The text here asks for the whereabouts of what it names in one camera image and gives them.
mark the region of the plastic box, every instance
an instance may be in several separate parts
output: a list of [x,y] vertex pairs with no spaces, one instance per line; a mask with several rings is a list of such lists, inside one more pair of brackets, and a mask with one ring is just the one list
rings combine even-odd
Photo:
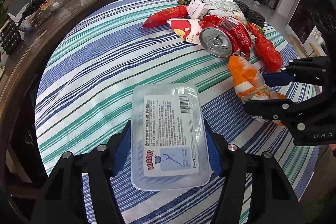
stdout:
[[211,168],[194,85],[140,85],[133,91],[131,178],[139,190],[203,186]]

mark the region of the red and white snack package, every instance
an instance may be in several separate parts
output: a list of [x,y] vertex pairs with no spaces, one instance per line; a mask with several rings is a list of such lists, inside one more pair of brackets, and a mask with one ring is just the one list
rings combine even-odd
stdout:
[[[265,84],[265,80],[261,73],[251,63],[241,56],[230,56],[228,64],[233,79],[235,92],[243,103],[248,100],[270,100],[285,99],[286,97],[273,91]],[[267,122],[262,116],[251,116],[260,122]],[[280,120],[273,120],[278,125]]]
[[184,41],[200,45],[200,32],[202,29],[199,21],[189,18],[172,18],[167,20],[167,23]]
[[251,37],[248,30],[239,20],[234,17],[221,17],[206,15],[203,21],[211,22],[212,24],[227,31],[238,44],[243,56],[246,60],[250,60]]

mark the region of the cardboard box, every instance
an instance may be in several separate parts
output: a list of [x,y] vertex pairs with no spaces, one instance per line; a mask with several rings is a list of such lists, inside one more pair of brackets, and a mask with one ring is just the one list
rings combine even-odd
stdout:
[[201,20],[209,10],[227,10],[239,7],[236,3],[226,0],[192,0],[187,8],[190,18]]

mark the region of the product label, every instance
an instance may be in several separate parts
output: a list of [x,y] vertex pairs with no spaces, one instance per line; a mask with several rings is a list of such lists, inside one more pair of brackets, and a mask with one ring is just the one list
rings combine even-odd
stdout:
[[188,95],[145,96],[145,176],[178,176],[199,172],[192,111]]

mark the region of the pineapple decoration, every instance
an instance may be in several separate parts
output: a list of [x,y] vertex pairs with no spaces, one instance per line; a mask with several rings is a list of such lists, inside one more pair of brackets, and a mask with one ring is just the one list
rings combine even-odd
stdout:
[[0,0],[0,45],[6,54],[11,55],[22,39],[15,22],[7,15],[4,2]]

